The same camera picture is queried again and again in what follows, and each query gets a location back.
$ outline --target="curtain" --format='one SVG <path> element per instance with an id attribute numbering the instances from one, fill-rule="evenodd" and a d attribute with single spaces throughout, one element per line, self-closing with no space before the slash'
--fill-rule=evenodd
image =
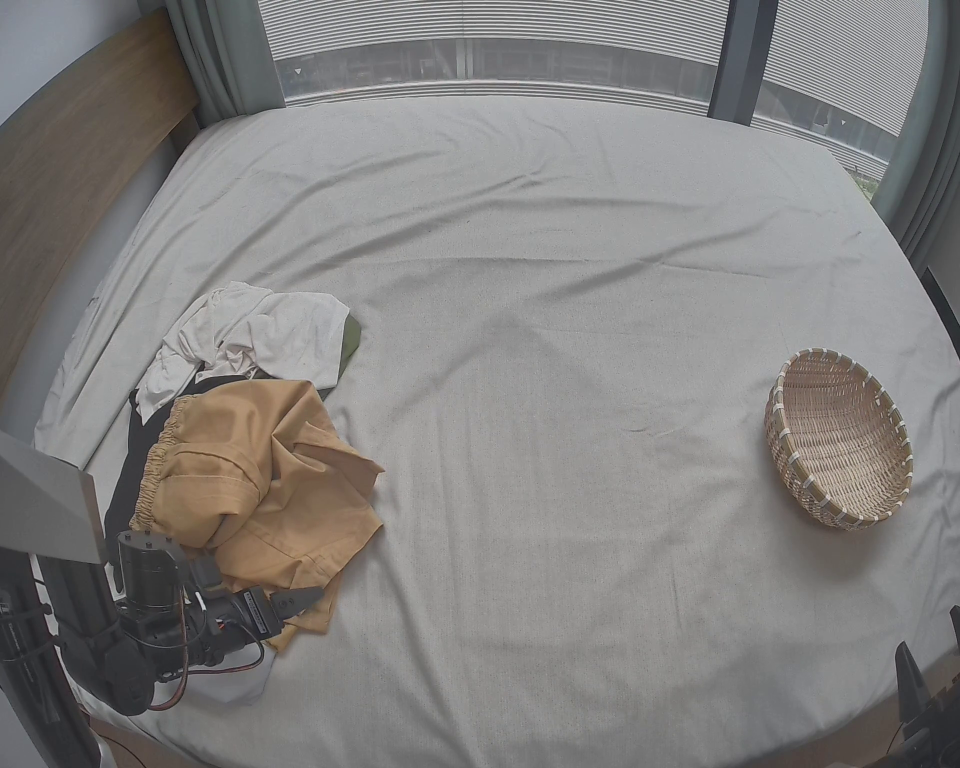
<path id="1" fill-rule="evenodd" d="M 139 6 L 142 13 L 165 6 L 170 14 L 200 96 L 201 126 L 283 107 L 256 0 L 139 0 Z"/>
<path id="2" fill-rule="evenodd" d="M 880 185 L 876 201 L 877 211 L 920 275 L 960 186 L 960 4 L 930 0 L 929 8 L 927 56 L 910 107 L 914 114 L 907 114 L 901 132 L 900 157 L 895 153 L 891 160 L 895 175 L 889 187 L 884 189 L 887 180 Z M 917 112 L 933 92 L 932 113 L 924 120 Z M 907 169 L 902 159 L 911 153 L 916 161 Z"/>

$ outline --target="wooden headboard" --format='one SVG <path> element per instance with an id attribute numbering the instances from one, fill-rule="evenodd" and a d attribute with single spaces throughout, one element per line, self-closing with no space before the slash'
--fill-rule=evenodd
<path id="1" fill-rule="evenodd" d="M 0 395 L 60 270 L 198 103 L 166 10 L 74 61 L 0 126 Z"/>

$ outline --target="clothing pile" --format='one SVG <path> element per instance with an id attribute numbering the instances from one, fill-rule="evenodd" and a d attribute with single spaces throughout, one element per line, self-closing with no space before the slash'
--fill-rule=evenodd
<path id="1" fill-rule="evenodd" d="M 233 590 L 323 587 L 270 640 L 326 632 L 341 571 L 382 523 L 369 498 L 383 469 L 344 443 L 318 389 L 333 387 L 359 324 L 326 294 L 231 283 L 174 325 L 131 393 L 129 449 L 105 519 L 214 549 Z"/>

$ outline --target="bamboo basket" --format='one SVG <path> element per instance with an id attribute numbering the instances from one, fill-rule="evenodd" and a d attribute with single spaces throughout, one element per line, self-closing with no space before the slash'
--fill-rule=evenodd
<path id="1" fill-rule="evenodd" d="M 764 420 L 783 483 L 822 523 L 852 531 L 887 519 L 913 482 L 900 410 L 863 366 L 805 349 L 780 369 Z"/>

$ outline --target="bed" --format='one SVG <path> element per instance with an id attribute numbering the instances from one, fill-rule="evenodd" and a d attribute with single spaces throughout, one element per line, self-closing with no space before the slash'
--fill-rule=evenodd
<path id="1" fill-rule="evenodd" d="M 98 716 L 224 766 L 725 766 L 950 651 L 960 364 L 830 154 L 694 116 L 523 97 L 262 112 L 201 132 L 100 286 L 36 433 L 106 508 L 127 394 L 199 294 L 331 293 L 327 407 L 386 468 L 326 636 L 248 707 Z M 856 533 L 782 486 L 782 362 L 866 364 L 913 439 Z"/>

